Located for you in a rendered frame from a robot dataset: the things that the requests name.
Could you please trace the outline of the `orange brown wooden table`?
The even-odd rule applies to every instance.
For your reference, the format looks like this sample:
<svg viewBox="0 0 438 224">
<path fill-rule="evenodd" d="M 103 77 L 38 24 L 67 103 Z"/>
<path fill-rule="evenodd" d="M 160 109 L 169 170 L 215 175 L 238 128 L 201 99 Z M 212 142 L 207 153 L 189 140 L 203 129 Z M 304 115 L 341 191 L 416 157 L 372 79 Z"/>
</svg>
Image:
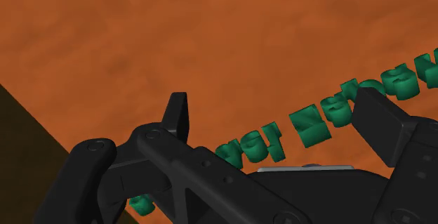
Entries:
<svg viewBox="0 0 438 224">
<path fill-rule="evenodd" d="M 351 126 L 305 148 L 288 116 L 435 48 L 438 0 L 0 0 L 0 84 L 67 149 L 184 91 L 193 146 L 276 122 L 286 166 L 389 176 Z"/>
</svg>

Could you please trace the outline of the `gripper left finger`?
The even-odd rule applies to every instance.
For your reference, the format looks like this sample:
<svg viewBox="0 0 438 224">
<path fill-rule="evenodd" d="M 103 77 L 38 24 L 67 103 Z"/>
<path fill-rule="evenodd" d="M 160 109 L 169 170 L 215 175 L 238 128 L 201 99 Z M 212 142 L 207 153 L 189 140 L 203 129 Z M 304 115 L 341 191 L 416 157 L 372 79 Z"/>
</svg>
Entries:
<svg viewBox="0 0 438 224">
<path fill-rule="evenodd" d="M 71 150 L 34 224 L 116 224 L 127 199 L 157 198 L 173 224 L 310 224 L 284 198 L 205 147 L 187 144 L 187 96 L 173 93 L 163 119 L 123 145 L 97 138 Z"/>
</svg>

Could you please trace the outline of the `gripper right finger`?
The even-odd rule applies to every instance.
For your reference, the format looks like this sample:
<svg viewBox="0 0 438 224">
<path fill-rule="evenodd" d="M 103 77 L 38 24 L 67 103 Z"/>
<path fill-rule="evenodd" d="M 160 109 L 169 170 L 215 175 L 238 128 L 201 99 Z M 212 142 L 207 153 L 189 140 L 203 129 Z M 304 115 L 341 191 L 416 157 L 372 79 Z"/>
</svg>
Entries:
<svg viewBox="0 0 438 224">
<path fill-rule="evenodd" d="M 393 172 L 372 224 L 438 224 L 438 121 L 411 116 L 360 88 L 352 125 Z"/>
</svg>

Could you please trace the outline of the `green letter word sign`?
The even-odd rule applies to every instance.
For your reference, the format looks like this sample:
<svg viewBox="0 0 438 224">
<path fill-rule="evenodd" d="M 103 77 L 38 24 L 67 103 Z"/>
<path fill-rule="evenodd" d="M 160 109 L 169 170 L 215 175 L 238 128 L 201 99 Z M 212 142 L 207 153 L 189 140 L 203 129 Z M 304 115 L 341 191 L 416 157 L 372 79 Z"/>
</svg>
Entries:
<svg viewBox="0 0 438 224">
<path fill-rule="evenodd" d="M 336 127 L 352 125 L 360 88 L 374 88 L 389 100 L 392 96 L 406 100 L 418 95 L 420 81 L 428 88 L 438 88 L 438 48 L 431 54 L 419 55 L 414 64 L 413 69 L 403 64 L 387 70 L 379 80 L 347 81 L 339 93 L 323 99 L 319 105 L 292 113 L 290 120 L 303 145 L 310 147 L 329 139 L 328 123 Z M 281 131 L 273 122 L 212 152 L 240 171 L 243 158 L 257 163 L 267 157 L 276 162 L 285 157 Z M 310 224 L 372 224 L 373 213 L 390 179 L 351 166 L 272 166 L 245 174 L 301 210 Z M 147 215 L 155 208 L 164 212 L 151 194 L 127 201 L 140 215 Z"/>
</svg>

